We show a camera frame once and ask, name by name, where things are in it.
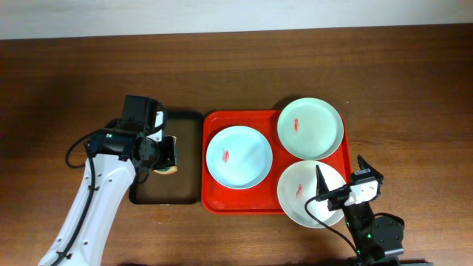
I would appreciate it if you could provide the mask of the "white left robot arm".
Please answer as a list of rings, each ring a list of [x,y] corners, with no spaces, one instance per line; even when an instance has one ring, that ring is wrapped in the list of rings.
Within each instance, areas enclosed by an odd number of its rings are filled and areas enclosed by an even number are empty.
[[[177,164],[166,119],[151,123],[115,119],[79,139],[86,151],[84,175],[67,218],[40,265],[99,265],[118,206],[140,175]]]

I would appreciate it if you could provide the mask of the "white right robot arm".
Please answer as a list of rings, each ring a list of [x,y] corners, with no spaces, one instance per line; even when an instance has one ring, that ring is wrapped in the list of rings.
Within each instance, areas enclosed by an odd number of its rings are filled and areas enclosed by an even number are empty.
[[[321,169],[316,166],[317,192],[305,204],[327,201],[329,211],[341,210],[352,240],[315,218],[317,223],[342,237],[354,250],[349,265],[399,265],[404,253],[402,240],[405,222],[388,213],[373,213],[370,203],[381,194],[384,176],[366,160],[357,156],[359,171],[350,175],[350,183],[330,190]]]

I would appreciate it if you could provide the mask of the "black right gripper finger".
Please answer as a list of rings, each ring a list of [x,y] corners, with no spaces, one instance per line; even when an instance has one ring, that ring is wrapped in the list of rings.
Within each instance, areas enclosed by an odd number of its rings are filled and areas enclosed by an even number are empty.
[[[383,175],[372,167],[360,154],[357,155],[358,166],[360,170],[357,175],[371,174],[374,178],[382,178]]]
[[[327,187],[327,183],[324,179],[324,176],[321,172],[319,165],[316,166],[316,179],[317,179],[316,193],[317,194],[328,193],[330,190]]]

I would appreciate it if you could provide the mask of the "light blue plate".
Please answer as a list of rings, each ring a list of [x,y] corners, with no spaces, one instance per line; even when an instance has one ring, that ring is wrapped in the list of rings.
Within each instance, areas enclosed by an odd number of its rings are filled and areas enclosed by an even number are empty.
[[[268,176],[273,152],[259,131],[248,126],[230,126],[212,137],[205,163],[220,185],[243,190],[260,184]]]

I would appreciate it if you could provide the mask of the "white plate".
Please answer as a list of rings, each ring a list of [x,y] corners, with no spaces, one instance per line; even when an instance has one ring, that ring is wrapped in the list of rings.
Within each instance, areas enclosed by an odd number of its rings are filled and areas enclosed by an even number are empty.
[[[282,210],[297,224],[306,228],[323,229],[304,209],[305,203],[316,195],[316,166],[319,166],[330,191],[346,184],[344,178],[328,164],[304,160],[287,167],[279,178],[277,197]]]

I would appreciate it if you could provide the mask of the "green yellow sponge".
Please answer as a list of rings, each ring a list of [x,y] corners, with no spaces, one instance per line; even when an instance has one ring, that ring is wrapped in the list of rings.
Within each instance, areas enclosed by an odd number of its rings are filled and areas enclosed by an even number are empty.
[[[177,171],[177,138],[175,136],[165,136],[158,143],[160,156],[154,165],[153,172],[157,174],[172,174]]]

